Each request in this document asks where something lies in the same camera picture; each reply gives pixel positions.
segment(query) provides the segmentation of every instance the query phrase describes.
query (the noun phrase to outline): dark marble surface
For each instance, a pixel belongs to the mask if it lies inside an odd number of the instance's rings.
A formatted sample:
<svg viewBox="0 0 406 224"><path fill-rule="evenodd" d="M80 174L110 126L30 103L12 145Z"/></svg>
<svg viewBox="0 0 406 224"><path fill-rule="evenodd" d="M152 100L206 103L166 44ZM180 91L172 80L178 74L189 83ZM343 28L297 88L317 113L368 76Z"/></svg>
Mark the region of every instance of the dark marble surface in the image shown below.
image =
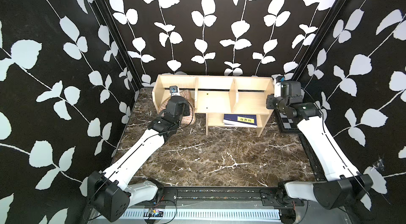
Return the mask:
<svg viewBox="0 0 406 224"><path fill-rule="evenodd" d="M118 160L145 132L157 113L152 88L143 88L130 116ZM261 137L255 128L209 127L206 115L178 131L155 151L130 184L154 178L165 186L277 186L279 181L314 181L309 160L295 134L280 134L274 115Z"/></svg>

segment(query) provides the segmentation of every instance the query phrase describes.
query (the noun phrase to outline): wooden shelf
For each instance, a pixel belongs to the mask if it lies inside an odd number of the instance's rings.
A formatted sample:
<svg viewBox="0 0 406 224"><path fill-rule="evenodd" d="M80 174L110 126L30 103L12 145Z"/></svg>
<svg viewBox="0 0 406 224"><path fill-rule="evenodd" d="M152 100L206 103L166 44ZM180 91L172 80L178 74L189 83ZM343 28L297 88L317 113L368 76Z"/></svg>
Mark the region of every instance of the wooden shelf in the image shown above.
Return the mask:
<svg viewBox="0 0 406 224"><path fill-rule="evenodd" d="M256 115L259 137L273 112L266 108L267 96L274 93L272 78L158 75L152 91L157 111L170 97L169 90L165 88L174 85L180 89L194 89L190 92L195 99L195 112L206 114L206 135L209 126L233 127L224 125L224 114L241 114Z"/></svg>

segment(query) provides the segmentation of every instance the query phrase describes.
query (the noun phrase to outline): vine stem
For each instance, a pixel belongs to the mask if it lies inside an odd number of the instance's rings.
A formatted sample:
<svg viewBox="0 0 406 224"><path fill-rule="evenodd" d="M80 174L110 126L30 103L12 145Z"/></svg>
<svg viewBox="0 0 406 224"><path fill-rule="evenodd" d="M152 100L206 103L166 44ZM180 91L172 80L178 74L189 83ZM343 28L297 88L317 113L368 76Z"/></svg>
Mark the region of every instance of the vine stem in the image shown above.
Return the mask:
<svg viewBox="0 0 406 224"><path fill-rule="evenodd" d="M5 49L2 48L2 50L3 50L11 59L13 59L13 57L12 57ZM23 68L23 67L21 67L21 66L19 66L19 65L18 65L18 67L19 67L21 70L23 70L26 74L28 74L29 76L31 76L32 78L34 78L36 81L38 81L39 83L41 83L43 86L45 86L45 87L48 88L49 90L52 90L51 87L49 87L48 85L46 85L45 83L43 83L41 80L37 79L35 76L33 76L32 74L30 74L25 68ZM90 124L89 120L87 120L87 118L82 114L82 112L80 112L80 111L78 110L78 108L76 108L74 105L70 104L66 99L64 99L64 98L62 98L62 97L60 97L60 96L58 96L58 98L61 99L61 100L64 100L64 101L67 102L70 106L74 107L74 109L77 110L77 111L82 115L82 117L84 118L84 120L86 120L86 121Z"/></svg>

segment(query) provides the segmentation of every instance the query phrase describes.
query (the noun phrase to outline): yellow label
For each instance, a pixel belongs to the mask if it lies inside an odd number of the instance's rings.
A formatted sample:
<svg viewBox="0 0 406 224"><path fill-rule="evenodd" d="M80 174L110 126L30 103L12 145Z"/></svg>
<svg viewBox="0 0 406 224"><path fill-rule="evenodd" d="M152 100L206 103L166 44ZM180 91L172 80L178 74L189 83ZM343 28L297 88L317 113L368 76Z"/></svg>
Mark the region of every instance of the yellow label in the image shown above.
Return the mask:
<svg viewBox="0 0 406 224"><path fill-rule="evenodd" d="M242 117L242 116L237 116L237 120L241 121L241 122L251 123L251 124L254 123L253 119L249 119L249 118Z"/></svg>

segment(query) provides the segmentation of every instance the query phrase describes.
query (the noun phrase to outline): metal vent grille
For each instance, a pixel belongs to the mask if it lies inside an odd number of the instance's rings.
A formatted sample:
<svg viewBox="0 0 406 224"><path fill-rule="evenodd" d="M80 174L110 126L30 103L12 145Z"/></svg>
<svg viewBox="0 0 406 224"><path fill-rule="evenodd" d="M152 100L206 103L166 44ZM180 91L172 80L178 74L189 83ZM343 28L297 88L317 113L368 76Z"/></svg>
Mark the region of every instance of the metal vent grille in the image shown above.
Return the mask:
<svg viewBox="0 0 406 224"><path fill-rule="evenodd" d="M164 212L164 220L175 215L175 209L158 209ZM127 209L120 219L142 220L148 218L148 209ZM176 220L244 220L280 222L277 209L178 209Z"/></svg>

